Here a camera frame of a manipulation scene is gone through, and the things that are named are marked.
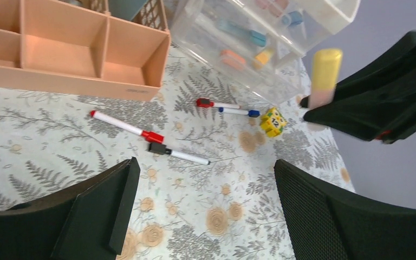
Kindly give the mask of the light blue folder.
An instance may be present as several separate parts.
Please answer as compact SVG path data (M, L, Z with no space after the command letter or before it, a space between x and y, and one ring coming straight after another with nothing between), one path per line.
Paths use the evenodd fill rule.
M147 0L108 0L113 17L131 21L147 3Z

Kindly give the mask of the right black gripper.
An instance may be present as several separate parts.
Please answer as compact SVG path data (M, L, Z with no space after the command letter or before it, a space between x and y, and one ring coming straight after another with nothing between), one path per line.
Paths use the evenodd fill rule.
M306 122L363 141L392 144L416 132L416 31L340 81L331 103L309 108Z

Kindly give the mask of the orange cap grey highlighter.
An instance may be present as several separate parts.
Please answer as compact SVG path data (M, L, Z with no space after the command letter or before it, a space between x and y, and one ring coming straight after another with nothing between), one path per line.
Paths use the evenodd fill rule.
M219 57L223 64L230 66L231 68L239 71L245 69L246 60L232 50L222 50L219 54Z

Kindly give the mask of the yellow highlighter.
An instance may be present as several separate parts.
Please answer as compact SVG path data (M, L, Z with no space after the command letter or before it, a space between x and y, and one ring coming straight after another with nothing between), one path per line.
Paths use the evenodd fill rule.
M258 53L253 60L253 67L256 70L262 69L267 63L271 60L275 51L271 48L265 48L260 53Z

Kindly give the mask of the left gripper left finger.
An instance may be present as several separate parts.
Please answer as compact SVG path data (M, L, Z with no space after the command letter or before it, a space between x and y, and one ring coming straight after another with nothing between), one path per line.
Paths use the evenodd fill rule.
M116 259L140 166L136 158L39 199L0 211L0 259Z

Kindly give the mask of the peach pink highlighter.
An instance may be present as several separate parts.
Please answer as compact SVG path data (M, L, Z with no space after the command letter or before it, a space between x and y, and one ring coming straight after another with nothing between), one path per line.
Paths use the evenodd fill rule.
M309 109L321 107L332 102L339 78L342 57L343 52L338 48L321 49L314 54L311 92L308 96Z

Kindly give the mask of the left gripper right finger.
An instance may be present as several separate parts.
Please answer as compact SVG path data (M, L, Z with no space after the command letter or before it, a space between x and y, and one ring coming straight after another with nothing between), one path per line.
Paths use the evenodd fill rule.
M297 259L416 259L416 209L347 191L282 159L274 173Z

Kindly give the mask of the white plastic drawer unit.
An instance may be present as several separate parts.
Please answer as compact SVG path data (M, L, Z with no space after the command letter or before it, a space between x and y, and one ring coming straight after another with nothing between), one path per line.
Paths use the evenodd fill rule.
M355 19L359 1L180 1L181 49L273 105L300 92L300 59Z

